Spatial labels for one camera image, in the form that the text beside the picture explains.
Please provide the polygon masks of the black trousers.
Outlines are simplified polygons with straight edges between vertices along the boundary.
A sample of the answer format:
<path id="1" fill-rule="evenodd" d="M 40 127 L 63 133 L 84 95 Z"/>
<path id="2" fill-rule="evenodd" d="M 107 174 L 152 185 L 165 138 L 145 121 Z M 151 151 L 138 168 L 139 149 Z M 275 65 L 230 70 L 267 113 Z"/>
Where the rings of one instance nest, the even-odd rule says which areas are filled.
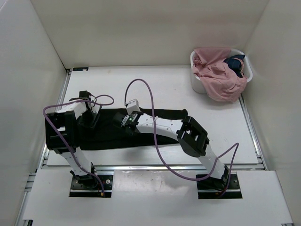
<path id="1" fill-rule="evenodd" d="M 129 148 L 154 145 L 152 134 L 129 135 L 123 129 L 113 125 L 113 117 L 116 113 L 126 114 L 124 108 L 100 109 L 100 117 L 94 130 L 79 127 L 81 150 L 107 150 L 116 148 Z M 170 120 L 183 120 L 188 116 L 186 109 L 167 110 L 155 109 L 155 116 Z M 178 141 L 157 134 L 158 145 L 177 144 Z"/>

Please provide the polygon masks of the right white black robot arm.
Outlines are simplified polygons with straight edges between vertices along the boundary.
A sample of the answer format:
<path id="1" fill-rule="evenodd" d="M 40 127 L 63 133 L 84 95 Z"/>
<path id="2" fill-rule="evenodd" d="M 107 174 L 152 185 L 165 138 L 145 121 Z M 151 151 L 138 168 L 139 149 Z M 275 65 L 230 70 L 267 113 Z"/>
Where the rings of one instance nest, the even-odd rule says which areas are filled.
<path id="1" fill-rule="evenodd" d="M 187 116 L 183 120 L 171 120 L 133 111 L 126 115 L 116 113 L 113 117 L 113 125 L 130 135 L 153 134 L 160 160 L 174 175 L 188 181 L 201 181 L 205 187 L 217 191 L 222 191 L 229 185 L 230 169 L 213 152 L 207 131 L 193 117 Z M 189 178 L 171 169 L 159 152 L 157 135 L 177 141 L 183 152 L 198 159 L 208 174 L 201 178 Z"/>

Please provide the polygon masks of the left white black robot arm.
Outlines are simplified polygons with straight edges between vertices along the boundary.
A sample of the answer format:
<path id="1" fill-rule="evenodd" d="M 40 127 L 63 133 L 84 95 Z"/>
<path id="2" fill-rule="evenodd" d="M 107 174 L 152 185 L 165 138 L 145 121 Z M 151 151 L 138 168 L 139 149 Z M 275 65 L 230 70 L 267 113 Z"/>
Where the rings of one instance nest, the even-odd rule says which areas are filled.
<path id="1" fill-rule="evenodd" d="M 80 148 L 80 126 L 91 128 L 98 119 L 92 104 L 101 105 L 89 95 L 72 98 L 68 103 L 50 105 L 43 109 L 47 148 L 62 156 L 71 166 L 73 177 L 88 189 L 103 186 L 95 166 Z"/>

